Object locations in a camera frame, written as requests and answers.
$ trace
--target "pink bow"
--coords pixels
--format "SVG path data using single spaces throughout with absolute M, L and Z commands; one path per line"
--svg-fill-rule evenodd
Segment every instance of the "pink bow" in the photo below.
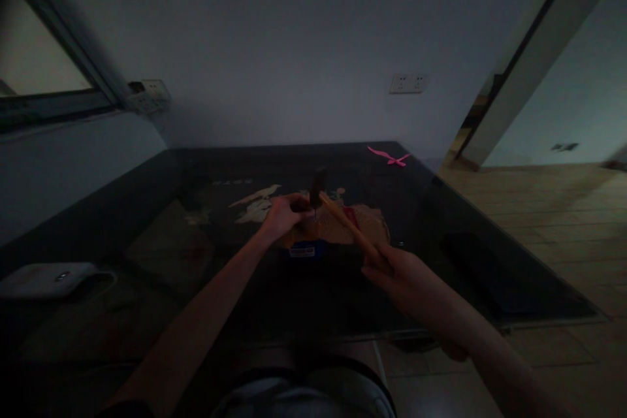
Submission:
M 381 150 L 375 150 L 371 148 L 370 146 L 368 146 L 368 150 L 370 150 L 372 153 L 376 153 L 377 155 L 380 155 L 382 157 L 389 159 L 387 161 L 388 165 L 393 165 L 396 163 L 399 167 L 404 167 L 405 165 L 407 165 L 406 163 L 403 163 L 403 160 L 405 160 L 407 157 L 411 155 L 410 153 L 408 153 L 407 155 L 402 156 L 400 159 L 395 159 L 394 157 L 390 157 L 390 155 L 388 155 L 386 152 L 382 152 Z

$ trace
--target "wall socket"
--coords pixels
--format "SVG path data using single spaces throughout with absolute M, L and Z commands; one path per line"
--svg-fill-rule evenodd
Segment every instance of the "wall socket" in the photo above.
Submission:
M 152 114 L 163 111 L 163 102 L 153 99 L 147 91 L 126 97 L 126 104 L 137 114 Z
M 422 93 L 428 85 L 429 75 L 427 74 L 394 74 L 390 94 Z
M 554 152 L 572 152 L 578 145 L 579 143 L 576 142 L 573 142 L 572 144 L 555 144 L 553 147 L 551 147 L 551 150 Z
M 165 87 L 163 80 L 142 80 L 142 84 L 153 100 L 161 101 L 162 103 L 170 102 L 170 93 Z

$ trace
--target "white wall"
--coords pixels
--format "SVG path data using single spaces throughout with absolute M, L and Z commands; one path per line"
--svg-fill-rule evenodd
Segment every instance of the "white wall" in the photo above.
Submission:
M 7 139 L 0 141 L 0 246 L 166 148 L 155 127 L 131 113 Z
M 540 8 L 544 5 L 545 1 L 546 0 L 530 0 L 528 4 L 524 6 L 518 21 L 511 29 L 509 36 L 507 37 L 505 46 L 501 51 L 498 61 L 496 61 L 492 72 L 490 72 L 490 76 L 483 84 L 480 94 L 488 95 L 492 89 L 492 84 L 494 83 L 494 74 L 502 74 L 505 72 L 511 58 L 521 45 L 524 36 L 527 34 L 527 31 L 529 31 L 529 28 L 536 19 L 536 16 L 540 12 Z
M 483 166 L 609 160 L 627 143 L 626 77 L 627 0 L 600 0 Z
M 437 166 L 528 0 L 71 0 L 175 147 L 395 139 Z M 432 74 L 421 96 L 392 74 Z
M 17 95 L 91 88 L 24 0 L 2 0 L 0 79 Z

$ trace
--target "hand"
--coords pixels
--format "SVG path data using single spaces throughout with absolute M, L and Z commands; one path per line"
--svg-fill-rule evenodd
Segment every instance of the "hand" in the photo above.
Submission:
M 382 288 L 401 312 L 430 329 L 451 359 L 464 361 L 468 354 L 454 341 L 458 334 L 454 322 L 461 310 L 459 295 L 413 253 L 387 244 L 375 246 L 394 274 L 380 272 L 366 258 L 361 270 L 364 276 Z
M 297 223 L 312 217 L 314 210 L 310 209 L 305 212 L 294 212 L 291 208 L 292 204 L 303 207 L 309 207 L 309 198 L 300 193 L 293 193 L 287 196 L 279 196 L 272 198 L 272 207 L 266 219 L 259 229 L 263 232 L 271 242 L 275 242 L 283 235 L 288 233 Z

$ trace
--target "shorts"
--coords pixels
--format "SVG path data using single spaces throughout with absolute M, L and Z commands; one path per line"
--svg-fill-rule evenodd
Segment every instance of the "shorts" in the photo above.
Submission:
M 277 394 L 319 394 L 381 418 L 396 417 L 390 392 L 367 365 L 342 356 L 326 356 L 303 371 L 257 368 L 243 373 L 227 389 L 212 416 L 229 402 L 254 402 Z

